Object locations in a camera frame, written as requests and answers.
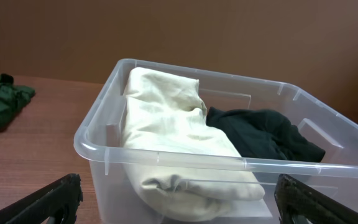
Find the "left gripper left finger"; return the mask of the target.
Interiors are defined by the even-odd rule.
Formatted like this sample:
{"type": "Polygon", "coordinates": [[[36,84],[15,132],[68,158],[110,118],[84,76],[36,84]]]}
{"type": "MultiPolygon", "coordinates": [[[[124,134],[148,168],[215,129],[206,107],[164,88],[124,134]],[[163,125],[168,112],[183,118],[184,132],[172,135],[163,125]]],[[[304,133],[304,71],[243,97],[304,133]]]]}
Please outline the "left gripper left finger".
{"type": "Polygon", "coordinates": [[[67,174],[0,210],[0,224],[75,224],[83,201],[81,179],[67,174]]]}

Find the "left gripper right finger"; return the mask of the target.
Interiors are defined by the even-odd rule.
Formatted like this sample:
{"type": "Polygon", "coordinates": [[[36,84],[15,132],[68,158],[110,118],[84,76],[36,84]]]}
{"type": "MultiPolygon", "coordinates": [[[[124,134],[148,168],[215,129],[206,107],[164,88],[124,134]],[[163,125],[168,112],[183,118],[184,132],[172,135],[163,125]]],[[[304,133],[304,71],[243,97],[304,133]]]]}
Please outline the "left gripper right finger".
{"type": "Polygon", "coordinates": [[[358,213],[287,174],[274,191],[280,224],[358,224],[358,213]]]}

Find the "cream white cloth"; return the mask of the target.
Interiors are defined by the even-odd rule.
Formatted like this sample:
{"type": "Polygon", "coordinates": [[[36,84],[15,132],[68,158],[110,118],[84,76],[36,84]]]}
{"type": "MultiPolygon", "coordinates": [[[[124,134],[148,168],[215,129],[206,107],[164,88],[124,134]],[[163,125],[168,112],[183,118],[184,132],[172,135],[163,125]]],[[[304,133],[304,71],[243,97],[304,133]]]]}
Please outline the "cream white cloth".
{"type": "MultiPolygon", "coordinates": [[[[206,124],[197,79],[137,67],[127,81],[123,145],[131,149],[238,157],[219,129],[206,124]]],[[[265,191],[251,172],[125,165],[138,196],[151,208],[182,222],[212,220],[236,201],[262,200],[265,191]]]]}

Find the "black cloth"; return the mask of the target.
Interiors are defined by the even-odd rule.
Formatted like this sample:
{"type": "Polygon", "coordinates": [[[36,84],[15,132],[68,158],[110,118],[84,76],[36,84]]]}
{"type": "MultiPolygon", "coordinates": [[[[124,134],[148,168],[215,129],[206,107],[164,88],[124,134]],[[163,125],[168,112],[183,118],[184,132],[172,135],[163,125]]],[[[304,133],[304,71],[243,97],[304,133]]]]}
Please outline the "black cloth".
{"type": "Polygon", "coordinates": [[[242,157],[321,162],[326,153],[275,110],[222,111],[211,107],[206,124],[223,131],[242,157]]]}

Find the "clear plastic storage container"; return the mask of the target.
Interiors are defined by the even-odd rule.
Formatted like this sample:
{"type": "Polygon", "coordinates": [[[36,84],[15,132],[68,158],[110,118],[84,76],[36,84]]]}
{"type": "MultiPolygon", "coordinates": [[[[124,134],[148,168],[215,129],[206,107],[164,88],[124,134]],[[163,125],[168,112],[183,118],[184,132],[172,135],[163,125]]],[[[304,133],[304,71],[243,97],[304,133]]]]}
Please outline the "clear plastic storage container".
{"type": "Polygon", "coordinates": [[[242,77],[134,59],[118,61],[74,137],[75,151],[89,161],[103,223],[277,223],[274,191],[280,174],[358,212],[358,125],[301,88],[283,82],[242,77]],[[141,67],[199,81],[207,115],[211,107],[275,110],[297,126],[308,141],[326,151],[321,162],[200,155],[131,149],[123,145],[132,69],[141,67]],[[230,212],[203,222],[182,222],[148,206],[135,192],[125,165],[187,167],[251,172],[264,188],[259,201],[236,201],[230,212]]]}

